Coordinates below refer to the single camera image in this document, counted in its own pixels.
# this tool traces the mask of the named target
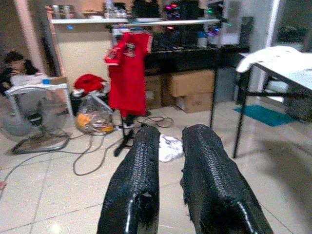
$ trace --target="red jersey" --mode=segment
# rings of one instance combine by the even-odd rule
[[[150,34],[124,33],[105,57],[111,78],[110,106],[120,109],[123,117],[145,114],[144,57],[151,46]]]

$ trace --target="blue mat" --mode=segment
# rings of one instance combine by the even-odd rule
[[[240,113],[241,109],[242,108],[236,108],[234,110]],[[246,106],[245,115],[250,118],[258,120],[261,123],[267,124],[271,127],[276,127],[276,126],[280,126],[283,124],[296,121],[295,119],[291,118],[289,115],[286,115],[277,111],[273,111],[273,110],[264,108],[259,105]]]

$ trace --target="clothing rack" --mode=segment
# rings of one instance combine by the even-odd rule
[[[143,22],[143,23],[127,23],[127,24],[118,24],[112,25],[113,28],[122,28],[122,27],[152,27],[152,26],[174,26],[174,25],[193,25],[193,24],[218,24],[218,27],[222,27],[222,23],[227,22],[224,18],[217,18],[217,19],[193,19],[193,20],[164,20],[164,21],[157,21],[157,22]],[[214,116],[214,109],[215,109],[215,90],[216,90],[216,83],[217,83],[217,73],[219,68],[219,61],[220,61],[220,42],[221,42],[221,30],[219,31],[218,35],[218,43],[215,55],[215,67],[214,67],[214,90],[213,90],[213,101],[212,101],[212,109],[211,109],[211,116],[210,116],[210,127],[213,127],[213,116]],[[122,143],[115,149],[114,156],[119,156],[120,152],[124,148],[131,148],[131,145],[128,145],[129,140],[134,138],[134,131],[131,129],[128,134],[125,133],[125,129],[123,126],[123,118],[121,116],[121,127],[122,127],[122,135],[123,141]]]

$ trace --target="man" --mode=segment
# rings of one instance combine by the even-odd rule
[[[5,91],[12,86],[10,81],[11,76],[33,75],[38,72],[38,69],[32,65],[30,60],[24,59],[24,56],[16,51],[12,51],[6,55],[5,63],[10,64],[10,67],[0,74],[0,93],[3,96],[5,96]]]

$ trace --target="white towel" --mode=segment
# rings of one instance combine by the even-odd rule
[[[183,157],[182,141],[172,137],[161,134],[159,138],[159,161],[169,162],[173,159]]]
[[[274,46],[258,50],[242,59],[236,68],[237,72],[247,72],[254,63],[272,63],[276,69],[302,70],[309,65],[304,54],[289,46]]]

